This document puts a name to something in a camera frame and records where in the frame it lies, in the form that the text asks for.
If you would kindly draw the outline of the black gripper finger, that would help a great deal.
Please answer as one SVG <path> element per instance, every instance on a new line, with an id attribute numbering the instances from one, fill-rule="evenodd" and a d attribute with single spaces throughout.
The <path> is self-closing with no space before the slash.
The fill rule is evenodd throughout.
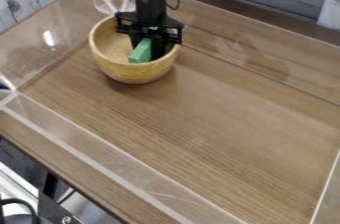
<path id="1" fill-rule="evenodd" d="M 132 46 L 136 47 L 141 39 L 145 37 L 143 32 L 132 31 L 129 34 Z"/>
<path id="2" fill-rule="evenodd" d="M 164 54 L 167 49 L 167 34 L 156 33 L 152 36 L 152 60 L 157 60 Z"/>

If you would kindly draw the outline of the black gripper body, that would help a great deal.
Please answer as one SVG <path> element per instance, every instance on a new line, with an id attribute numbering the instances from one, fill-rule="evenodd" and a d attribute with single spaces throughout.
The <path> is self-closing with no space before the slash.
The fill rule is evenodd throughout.
<path id="1" fill-rule="evenodd" d="M 136 10 L 117 12 L 116 18 L 120 33 L 143 32 L 145 38 L 165 33 L 167 43 L 181 43 L 183 23 L 168 16 L 167 0 L 136 0 Z"/>

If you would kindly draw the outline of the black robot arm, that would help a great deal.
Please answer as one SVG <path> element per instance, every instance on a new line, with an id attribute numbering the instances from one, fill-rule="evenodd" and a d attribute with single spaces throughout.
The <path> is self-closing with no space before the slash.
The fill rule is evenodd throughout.
<path id="1" fill-rule="evenodd" d="M 116 13 L 116 29 L 129 35 L 133 48 L 143 39 L 151 41 L 152 60 L 167 54 L 168 44 L 181 43 L 184 24 L 168 15 L 169 8 L 168 0 L 136 0 L 133 12 Z"/>

